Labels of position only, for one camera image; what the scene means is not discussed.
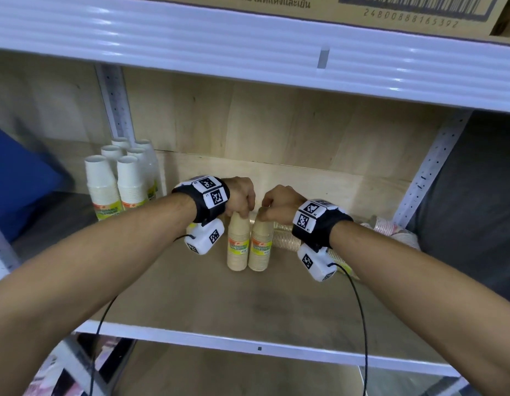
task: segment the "wire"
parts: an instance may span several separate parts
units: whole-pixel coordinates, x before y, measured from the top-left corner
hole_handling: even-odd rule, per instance
[[[118,296],[113,298],[112,301],[108,304],[107,308],[105,309],[105,312],[103,313],[103,317],[101,317],[101,320],[99,321],[99,326],[97,327],[95,339],[99,336],[99,332],[101,330],[101,325],[102,325],[103,321],[105,320],[105,317],[107,316],[109,309],[112,307],[112,304],[114,303],[114,301],[116,301]],[[90,365],[90,393],[89,393],[90,396],[93,395],[93,374],[94,374],[95,370],[96,370],[96,353],[95,353],[95,350],[92,350],[92,363]]]
[[[337,262],[333,262],[328,266],[338,266],[345,273],[348,280],[350,280],[352,289],[356,294],[357,304],[359,306],[359,312],[361,313],[361,321],[363,322],[363,337],[365,338],[365,378],[363,380],[363,396],[367,396],[367,380],[368,380],[368,341],[367,341],[367,327],[365,326],[365,315],[363,313],[363,306],[361,305],[361,300],[359,299],[359,295],[357,294],[356,286],[354,285],[354,281],[351,276],[348,274],[347,270],[340,266]]]

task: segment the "hand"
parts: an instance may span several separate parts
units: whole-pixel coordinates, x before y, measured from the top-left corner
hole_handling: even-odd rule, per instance
[[[277,185],[265,194],[262,206],[269,208],[261,208],[258,219],[290,225],[297,209],[305,201],[304,196],[293,190],[293,187]]]
[[[229,200],[225,203],[225,213],[231,216],[238,212],[242,218],[247,218],[255,208],[255,191],[250,178],[221,178],[229,187]]]

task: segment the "gray cloth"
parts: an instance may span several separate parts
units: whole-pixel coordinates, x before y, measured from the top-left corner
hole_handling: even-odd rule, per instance
[[[408,229],[423,252],[510,300],[510,114],[473,113]]]

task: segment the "black wristband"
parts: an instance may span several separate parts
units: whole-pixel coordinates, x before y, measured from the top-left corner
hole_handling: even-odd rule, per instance
[[[197,176],[179,183],[173,193],[185,193],[196,204],[196,218],[193,222],[206,225],[225,211],[229,200],[229,187],[222,179],[210,175]]]
[[[321,247],[331,247],[330,232],[339,221],[353,219],[326,200],[308,200],[295,213],[292,234],[318,252]]]

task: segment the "hole in metal post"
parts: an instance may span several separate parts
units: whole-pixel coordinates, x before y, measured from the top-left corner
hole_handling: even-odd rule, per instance
[[[328,63],[328,54],[330,53],[330,47],[323,47],[319,53],[319,60],[317,61],[317,69],[326,69]]]

